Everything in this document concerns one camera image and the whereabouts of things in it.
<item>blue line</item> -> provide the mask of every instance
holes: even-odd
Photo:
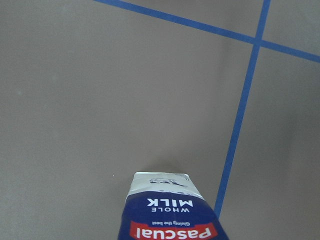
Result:
[[[265,41],[263,40],[261,42],[261,47],[267,48],[267,49],[271,49],[271,50],[275,50],[284,54],[289,54],[298,58],[302,58],[302,59],[307,59],[313,62],[317,62],[320,63],[320,56],[312,54],[312,53],[308,53],[305,51],[301,51],[301,50],[297,50],[288,46],[283,46],[280,44],[276,44],[270,41]]]
[[[252,36],[248,36],[248,35],[241,34],[238,32],[226,30],[226,29],[223,29],[223,28],[220,28],[217,26],[212,26],[209,24],[205,24],[202,22],[190,20],[190,19],[187,19],[184,17],[175,16],[175,15],[165,13],[162,11],[158,11],[158,10],[154,10],[151,8],[138,6],[138,5],[129,3],[129,2],[120,1],[120,0],[94,0],[94,1],[108,4],[108,5],[115,6],[115,7],[122,8],[122,9],[130,10],[130,11],[133,11],[133,12],[136,12],[139,14],[148,15],[148,16],[151,16],[154,18],[166,20],[166,21],[169,21],[169,22],[172,22],[175,24],[180,24],[180,25],[184,25],[184,26],[191,27],[194,29],[202,30],[202,31],[209,32],[212,34],[217,34],[217,35],[221,35],[221,36],[224,36],[227,38],[239,40],[239,41],[242,41],[245,43],[249,43],[249,44],[255,43],[255,38]]]
[[[242,122],[243,122],[245,111],[246,111],[251,83],[254,77],[259,50],[262,42],[262,37],[264,34],[266,22],[267,22],[270,2],[271,0],[263,1],[263,6],[262,6],[260,18],[259,18],[259,24],[258,24],[256,35],[255,35],[257,41],[252,47],[250,61],[249,61],[248,69],[246,72],[243,89],[241,93],[241,98],[240,98],[238,110],[237,110],[235,121],[234,121],[230,144],[229,144],[228,152],[226,155],[225,164],[224,164],[222,177],[220,181],[220,186],[219,186],[219,190],[218,190],[215,205],[214,205],[214,212],[218,218],[220,217],[222,205],[226,195],[231,168],[232,168],[232,164],[234,161],[235,152],[238,144],[239,134],[240,134]]]

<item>gray floor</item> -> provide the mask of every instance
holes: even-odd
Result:
[[[254,36],[262,0],[129,2]],[[263,39],[320,54],[318,0]],[[214,205],[252,45],[91,0],[2,1],[0,239],[116,239],[133,174],[188,173]],[[320,64],[262,48],[221,223],[320,239]]]

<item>brand label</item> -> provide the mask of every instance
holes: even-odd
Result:
[[[209,240],[218,235],[212,223],[194,227],[150,227],[131,221],[130,236],[135,240]]]

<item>blue grid line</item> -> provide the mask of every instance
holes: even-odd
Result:
[[[184,25],[187,27],[191,27],[194,29],[202,30],[205,32],[209,32],[212,34],[217,34],[220,36],[224,36],[227,38],[235,39],[241,42],[249,43],[249,44],[256,44],[257,39],[255,37],[245,35],[239,32],[230,31],[227,29],[223,29],[217,26],[209,25],[206,23],[190,20],[184,17],[176,16],[173,14],[165,13],[162,11],[154,10],[151,8],[147,8],[144,6],[135,5],[129,2],[121,1],[121,0],[94,0],[96,2],[100,2],[103,4],[111,5],[114,7],[118,7],[121,9],[129,10],[132,12],[136,12],[139,14],[144,14],[150,17],[166,20],[172,23]],[[277,43],[273,43],[270,41],[262,40],[261,47],[271,49],[277,52],[281,52],[284,54],[292,55],[298,58],[307,59],[313,62],[320,63],[320,56],[315,55],[309,52],[301,51],[295,48],[290,48],[284,45],[280,45]]]
[[[172,15],[169,13],[161,12],[161,11],[154,10],[151,8],[135,5],[135,4],[128,3],[128,2],[124,2],[121,0],[94,0],[94,1],[108,4],[111,6],[115,6],[118,8],[126,9],[126,10],[129,10],[132,12],[144,14],[147,16],[159,18],[159,19],[166,20],[166,21],[169,21],[172,23],[188,26],[191,28],[205,31],[205,32],[217,34],[217,35],[224,36],[227,38],[235,39],[235,40],[238,40],[241,42],[253,44],[252,52],[251,52],[251,56],[250,56],[244,84],[243,84],[241,98],[239,101],[238,110],[237,110],[233,130],[232,130],[232,134],[231,134],[231,138],[230,138],[228,152],[227,152],[227,156],[226,156],[226,160],[225,160],[225,164],[224,164],[224,168],[223,168],[223,172],[222,172],[219,190],[218,190],[218,194],[217,194],[217,198],[216,198],[216,202],[215,202],[215,206],[214,206],[214,212],[216,213],[217,217],[219,218],[220,213],[221,213],[221,209],[222,209],[222,205],[223,205],[223,201],[225,198],[227,186],[228,186],[229,177],[231,174],[232,163],[234,160],[234,156],[235,156],[235,152],[236,152],[236,148],[237,148],[237,144],[238,144],[240,130],[241,130],[243,118],[245,115],[245,110],[246,110],[246,106],[247,106],[247,102],[248,102],[248,97],[249,97],[249,93],[250,93],[250,88],[251,88],[256,64],[258,61],[260,48],[261,47],[267,48],[270,50],[274,50],[277,52],[292,55],[292,56],[295,56],[298,58],[306,59],[306,60],[317,62],[317,63],[320,63],[320,56],[262,39],[264,30],[265,30],[265,26],[266,26],[266,22],[267,22],[267,17],[268,17],[268,13],[269,13],[269,7],[271,4],[271,0],[264,0],[263,1],[261,13],[260,13],[260,18],[259,18],[259,23],[258,23],[255,37],[251,37],[251,36],[248,36],[248,35],[245,35],[242,33],[238,33],[238,32],[234,32],[234,31],[230,31],[227,29],[223,29],[223,28],[220,28],[217,26],[212,26],[209,24],[201,23],[198,21],[190,20],[190,19],[187,19],[184,17],[179,17],[179,16]]]
[[[226,195],[226,190],[227,190],[227,186],[228,186],[229,177],[231,174],[232,164],[233,164],[234,157],[235,157],[235,152],[236,152],[236,148],[237,148],[237,144],[238,144],[240,130],[241,130],[242,122],[243,122],[245,111],[246,111],[246,106],[247,106],[247,102],[248,102],[251,83],[252,83],[252,80],[254,77],[256,64],[258,61],[258,55],[259,55],[259,51],[260,51],[260,47],[261,47],[262,37],[264,34],[266,22],[267,22],[270,2],[271,2],[271,0],[264,0],[263,1],[261,14],[260,14],[260,18],[259,18],[259,23],[258,23],[258,27],[257,27],[256,34],[255,34],[255,39],[257,40],[256,41],[257,43],[254,44],[252,47],[249,65],[248,65],[248,68],[246,71],[243,89],[242,89],[242,93],[241,93],[241,98],[240,98],[238,110],[237,110],[234,125],[233,125],[229,148],[228,148],[228,152],[227,152],[227,155],[225,158],[225,163],[224,163],[224,167],[223,167],[223,171],[222,171],[222,177],[221,177],[221,181],[220,181],[220,185],[219,185],[219,189],[218,189],[218,193],[217,193],[217,197],[216,197],[215,205],[214,205],[214,212],[218,218],[220,217],[222,205],[223,205],[225,195]]]

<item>red logo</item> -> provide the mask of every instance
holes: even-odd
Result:
[[[218,236],[215,226],[199,224],[194,227],[150,227],[131,221],[130,236],[136,240],[209,240]]]

